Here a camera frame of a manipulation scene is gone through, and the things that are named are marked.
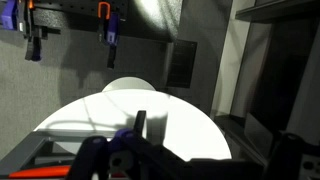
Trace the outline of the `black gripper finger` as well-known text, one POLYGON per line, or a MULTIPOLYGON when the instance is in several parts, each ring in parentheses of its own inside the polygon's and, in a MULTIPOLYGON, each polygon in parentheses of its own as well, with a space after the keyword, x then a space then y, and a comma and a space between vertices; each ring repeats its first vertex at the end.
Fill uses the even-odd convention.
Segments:
POLYGON ((320 146, 287 133, 276 146, 263 180, 320 180, 320 146))

